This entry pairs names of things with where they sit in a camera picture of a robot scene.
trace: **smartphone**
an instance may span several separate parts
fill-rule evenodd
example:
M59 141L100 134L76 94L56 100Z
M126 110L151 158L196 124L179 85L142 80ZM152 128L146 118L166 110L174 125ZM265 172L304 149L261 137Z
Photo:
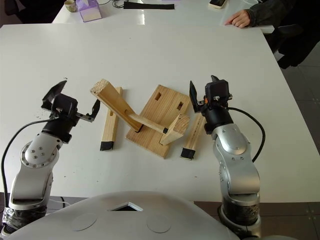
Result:
M211 0L209 2L210 7L214 7L216 9L222 9L227 0Z

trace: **wood grain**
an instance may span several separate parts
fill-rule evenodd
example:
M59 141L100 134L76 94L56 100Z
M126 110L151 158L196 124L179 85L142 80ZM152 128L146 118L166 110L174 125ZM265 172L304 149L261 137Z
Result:
M192 125L192 129L184 143L184 148L189 150L196 150L196 146L198 143L199 136L202 131L204 131L204 125L206 123L206 119L201 113L197 113L195 120Z
M189 103L190 98L188 95L158 85L144 106L140 116L169 128L170 124L179 114L184 114L187 111ZM126 138L165 158L168 154L170 144L162 145L159 143L162 135L160 132L144 126L140 132L135 132L130 129Z
M102 79L93 86L90 92L122 118L134 131L138 132L140 130L142 124L128 116L128 114L134 114L135 112L110 82Z
M122 96L123 89L122 87L116 87L116 91ZM106 119L105 119L105 125L102 135L102 142L115 142L116 136L117 136L117 128L118 128L118 116L108 109Z
M153 121L150 121L149 119L147 119L143 116L137 115L135 113L130 113L130 114L128 114L128 116L130 118L132 118L133 120L135 120L135 121L137 121L137 122L139 122L149 128L152 128L161 134L164 132L164 129L165 129L164 126L161 126L160 124L157 124Z
M170 124L168 132L163 134L160 139L160 144L167 145L181 138L189 125L190 118L185 114L179 114Z

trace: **black chair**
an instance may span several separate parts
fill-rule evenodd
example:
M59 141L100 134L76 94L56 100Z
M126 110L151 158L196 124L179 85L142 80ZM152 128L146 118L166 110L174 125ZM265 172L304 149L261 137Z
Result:
M23 24L52 23L65 0L20 0L25 7L19 10L16 0L4 0L6 15L16 15Z
M304 29L298 24L279 26L274 29L273 33L267 34L264 37L272 52L275 53L286 39L297 36L303 31Z

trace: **person's hand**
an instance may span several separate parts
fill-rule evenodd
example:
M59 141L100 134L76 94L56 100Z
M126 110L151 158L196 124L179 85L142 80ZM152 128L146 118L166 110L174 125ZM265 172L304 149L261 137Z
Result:
M233 14L225 21L224 25L232 24L239 28L244 28L250 24L250 15L246 10L241 10Z

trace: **black strap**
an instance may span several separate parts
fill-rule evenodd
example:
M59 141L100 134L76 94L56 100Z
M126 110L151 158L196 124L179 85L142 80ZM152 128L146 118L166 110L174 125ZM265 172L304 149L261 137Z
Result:
M123 9L164 9L164 10L174 10L174 4L144 4L137 2L125 1L123 3Z

